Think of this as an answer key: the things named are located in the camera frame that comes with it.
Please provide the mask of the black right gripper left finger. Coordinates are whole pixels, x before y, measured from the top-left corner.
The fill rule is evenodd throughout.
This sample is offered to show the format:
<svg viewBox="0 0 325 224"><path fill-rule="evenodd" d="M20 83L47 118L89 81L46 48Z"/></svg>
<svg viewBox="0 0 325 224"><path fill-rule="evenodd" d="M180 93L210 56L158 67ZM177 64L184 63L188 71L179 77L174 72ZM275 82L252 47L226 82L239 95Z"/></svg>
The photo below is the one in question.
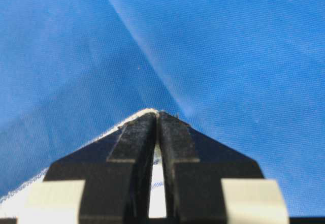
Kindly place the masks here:
<svg viewBox="0 0 325 224"><path fill-rule="evenodd" d="M147 217L156 116L147 113L55 161L18 223L139 223Z"/></svg>

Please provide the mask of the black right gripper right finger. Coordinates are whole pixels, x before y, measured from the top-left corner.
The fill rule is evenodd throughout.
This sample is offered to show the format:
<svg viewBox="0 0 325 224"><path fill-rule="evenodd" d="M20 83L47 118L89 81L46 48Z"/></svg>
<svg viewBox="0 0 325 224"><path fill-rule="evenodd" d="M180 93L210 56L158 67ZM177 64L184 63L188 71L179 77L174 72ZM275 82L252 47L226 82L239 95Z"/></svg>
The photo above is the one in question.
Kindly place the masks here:
<svg viewBox="0 0 325 224"><path fill-rule="evenodd" d="M167 217L175 223L289 223L279 185L244 154L161 112Z"/></svg>

